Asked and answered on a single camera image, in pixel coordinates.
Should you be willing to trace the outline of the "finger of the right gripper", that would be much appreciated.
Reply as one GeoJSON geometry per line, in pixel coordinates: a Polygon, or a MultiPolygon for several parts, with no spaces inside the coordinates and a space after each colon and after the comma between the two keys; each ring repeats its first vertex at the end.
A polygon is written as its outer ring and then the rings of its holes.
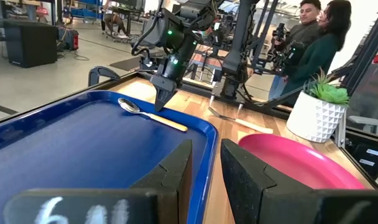
{"type": "Polygon", "coordinates": [[[163,103],[167,104],[174,97],[174,95],[176,93],[177,93],[176,90],[174,90],[174,91],[164,91],[164,93],[163,93],[163,103]]]}
{"type": "Polygon", "coordinates": [[[156,97],[155,97],[155,103],[154,103],[154,108],[156,112],[159,112],[165,105],[164,93],[165,93],[165,90],[161,88],[156,88],[156,97]]]}

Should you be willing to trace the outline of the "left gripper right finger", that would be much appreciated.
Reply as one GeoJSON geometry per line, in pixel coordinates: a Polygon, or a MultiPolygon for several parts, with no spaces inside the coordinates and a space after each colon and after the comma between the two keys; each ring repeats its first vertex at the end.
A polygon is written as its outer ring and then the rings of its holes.
{"type": "Polygon", "coordinates": [[[230,139],[221,141],[224,184],[236,223],[314,223],[312,189],[230,139]]]}

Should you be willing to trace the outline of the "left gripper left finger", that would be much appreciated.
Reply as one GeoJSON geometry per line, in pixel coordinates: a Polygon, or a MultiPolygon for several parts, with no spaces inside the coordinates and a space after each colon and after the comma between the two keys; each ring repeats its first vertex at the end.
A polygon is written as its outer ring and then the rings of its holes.
{"type": "Polygon", "coordinates": [[[192,140],[182,141],[149,173],[129,187],[146,189],[152,201],[153,223],[186,223],[193,166],[192,140]]]}

